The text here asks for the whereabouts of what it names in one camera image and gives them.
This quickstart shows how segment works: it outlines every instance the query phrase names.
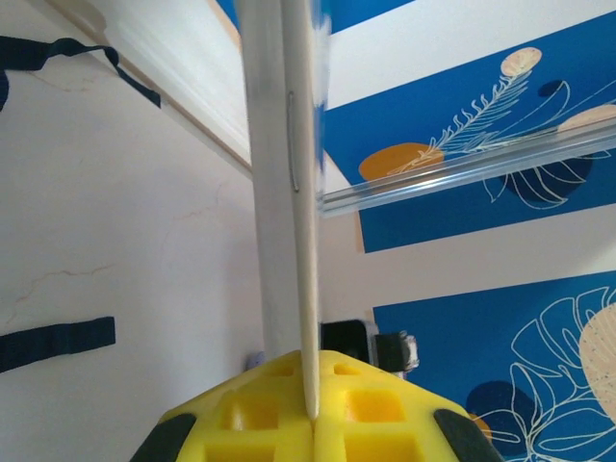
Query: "transparent plastic rod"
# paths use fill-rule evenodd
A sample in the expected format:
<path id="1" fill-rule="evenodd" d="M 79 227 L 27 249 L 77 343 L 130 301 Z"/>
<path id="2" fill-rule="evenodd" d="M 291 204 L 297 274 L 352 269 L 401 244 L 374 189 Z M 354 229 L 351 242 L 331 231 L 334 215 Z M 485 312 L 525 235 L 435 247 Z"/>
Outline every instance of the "transparent plastic rod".
<path id="1" fill-rule="evenodd" d="M 616 148 L 616 118 L 330 192 L 323 197 L 321 215 L 343 215 L 612 148 Z"/>

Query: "beige circle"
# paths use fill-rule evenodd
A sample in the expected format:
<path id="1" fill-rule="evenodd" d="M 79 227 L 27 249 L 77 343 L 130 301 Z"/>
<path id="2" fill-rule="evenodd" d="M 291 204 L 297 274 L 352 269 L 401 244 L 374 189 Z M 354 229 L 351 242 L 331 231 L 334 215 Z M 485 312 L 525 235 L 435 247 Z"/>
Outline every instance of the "beige circle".
<path id="1" fill-rule="evenodd" d="M 616 303 L 603 308 L 584 326 L 579 356 L 593 394 L 616 423 Z"/>
<path id="2" fill-rule="evenodd" d="M 582 127 L 589 123 L 600 122 L 609 118 L 616 117 L 616 105 L 603 104 L 596 108 L 582 111 L 573 117 L 568 118 L 563 123 L 558 125 L 558 131 L 564 132 L 565 130 L 571 130 L 572 128 Z"/>
<path id="3" fill-rule="evenodd" d="M 529 46 L 515 51 L 500 64 L 500 72 L 507 77 L 517 77 L 533 69 L 541 61 L 541 50 Z"/>

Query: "feather illustration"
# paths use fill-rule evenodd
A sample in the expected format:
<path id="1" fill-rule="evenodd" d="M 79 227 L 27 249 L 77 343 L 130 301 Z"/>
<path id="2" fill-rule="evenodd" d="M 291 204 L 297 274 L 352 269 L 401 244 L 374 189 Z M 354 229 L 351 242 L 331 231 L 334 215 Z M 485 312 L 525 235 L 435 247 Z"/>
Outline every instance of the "feather illustration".
<path id="1" fill-rule="evenodd" d="M 492 86 L 490 97 L 481 94 L 478 100 L 474 99 L 471 102 L 472 109 L 462 109 L 461 114 L 455 115 L 452 125 L 443 130 L 438 140 L 434 137 L 430 139 L 425 152 L 411 162 L 391 170 L 390 174 L 402 173 L 425 164 L 436 153 L 468 152 L 493 138 L 497 132 L 488 132 L 488 129 L 497 120 L 511 114 L 511 108 L 526 91 L 528 77 L 541 56 L 541 51 L 533 47 L 509 55 L 500 66 L 501 76 L 499 82 Z"/>

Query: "white wall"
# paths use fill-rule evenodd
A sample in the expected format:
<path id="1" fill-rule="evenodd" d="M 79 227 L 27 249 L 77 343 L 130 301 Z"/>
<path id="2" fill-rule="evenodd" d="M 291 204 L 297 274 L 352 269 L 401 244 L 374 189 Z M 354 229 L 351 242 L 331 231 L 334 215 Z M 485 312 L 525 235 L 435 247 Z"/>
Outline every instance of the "white wall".
<path id="1" fill-rule="evenodd" d="M 329 218 L 323 319 L 370 319 L 380 305 L 616 270 L 615 230 L 609 205 L 365 254 L 356 216 Z"/>
<path id="2" fill-rule="evenodd" d="M 19 0 L 0 26 L 65 34 Z M 92 57 L 9 77 L 0 335 L 113 315 L 117 343 L 0 373 L 0 460 L 128 460 L 263 347 L 252 186 Z"/>

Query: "square hole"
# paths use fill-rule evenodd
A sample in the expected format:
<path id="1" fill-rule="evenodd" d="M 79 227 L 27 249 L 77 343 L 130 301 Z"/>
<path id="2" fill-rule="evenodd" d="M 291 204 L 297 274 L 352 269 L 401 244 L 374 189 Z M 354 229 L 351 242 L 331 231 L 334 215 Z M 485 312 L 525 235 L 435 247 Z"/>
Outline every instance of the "square hole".
<path id="1" fill-rule="evenodd" d="M 346 394 L 346 419 L 351 422 L 402 422 L 400 398 L 388 390 L 353 390 Z"/>
<path id="2" fill-rule="evenodd" d="M 236 431 L 276 429 L 278 402 L 267 395 L 236 395 L 225 403 L 221 426 Z"/>
<path id="3" fill-rule="evenodd" d="M 424 462 L 412 435 L 348 435 L 345 451 L 346 462 Z"/>
<path id="4" fill-rule="evenodd" d="M 206 462 L 273 462 L 275 448 L 241 445 L 208 448 Z"/>

